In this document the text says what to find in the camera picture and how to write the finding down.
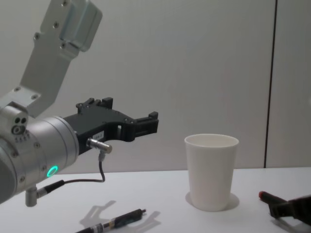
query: marker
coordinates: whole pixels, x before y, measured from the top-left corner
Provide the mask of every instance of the marker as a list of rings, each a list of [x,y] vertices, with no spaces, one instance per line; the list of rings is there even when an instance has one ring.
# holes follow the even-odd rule
[[[110,220],[108,223],[99,223],[95,226],[86,228],[82,231],[79,231],[77,233],[103,233],[104,231],[106,232],[107,230],[111,230],[114,228],[120,228],[123,226],[126,226],[127,224],[130,224],[132,222],[136,222],[141,220],[142,214],[145,213],[146,210],[135,210],[130,213],[124,214],[122,216],[113,218]]]
[[[267,203],[267,204],[281,204],[281,203],[285,203],[287,202],[286,200],[279,198],[277,196],[273,196],[270,193],[261,191],[259,192],[259,198],[260,200],[262,200],[263,202]]]

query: table surface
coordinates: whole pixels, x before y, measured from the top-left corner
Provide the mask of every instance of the table surface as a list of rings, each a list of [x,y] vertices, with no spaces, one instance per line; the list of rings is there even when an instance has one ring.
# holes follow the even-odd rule
[[[99,174],[55,175],[60,179],[94,179]],[[74,233],[84,227],[146,208],[143,220],[114,233],[307,233],[311,227],[292,218],[276,221],[261,202],[261,190],[286,200],[311,194],[310,168],[236,169],[231,203],[208,213],[189,204],[187,171],[107,173],[105,183],[67,184],[25,206],[24,193],[0,205],[0,232]]]

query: white paper cup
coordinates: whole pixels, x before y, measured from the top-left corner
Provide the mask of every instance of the white paper cup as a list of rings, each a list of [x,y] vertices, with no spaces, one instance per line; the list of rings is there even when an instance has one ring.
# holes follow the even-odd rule
[[[219,134],[185,138],[192,204],[221,211],[229,203],[238,139]]]

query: label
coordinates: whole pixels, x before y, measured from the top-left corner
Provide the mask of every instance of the label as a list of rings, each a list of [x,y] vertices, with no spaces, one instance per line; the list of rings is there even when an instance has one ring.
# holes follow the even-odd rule
[[[95,140],[97,140],[97,141],[99,141],[99,140],[101,140],[101,139],[104,138],[104,132],[101,131],[101,132],[99,132],[99,133],[97,133],[97,134],[94,134],[94,135],[92,136],[92,138],[95,139]]]
[[[103,233],[104,232],[104,226],[101,223],[91,227],[91,229],[93,230],[93,233]]]

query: white wall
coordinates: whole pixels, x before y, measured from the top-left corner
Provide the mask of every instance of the white wall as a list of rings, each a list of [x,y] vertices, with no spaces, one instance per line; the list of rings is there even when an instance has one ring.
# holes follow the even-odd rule
[[[279,0],[268,167],[311,166],[311,1]]]
[[[110,142],[106,171],[185,169],[183,138],[223,133],[236,167],[263,167],[274,1],[94,0],[103,11],[91,49],[74,60],[57,101],[62,117],[90,97],[132,117],[159,111],[158,133]],[[0,92],[14,88],[48,0],[0,2]],[[97,172],[91,151],[66,172]]]

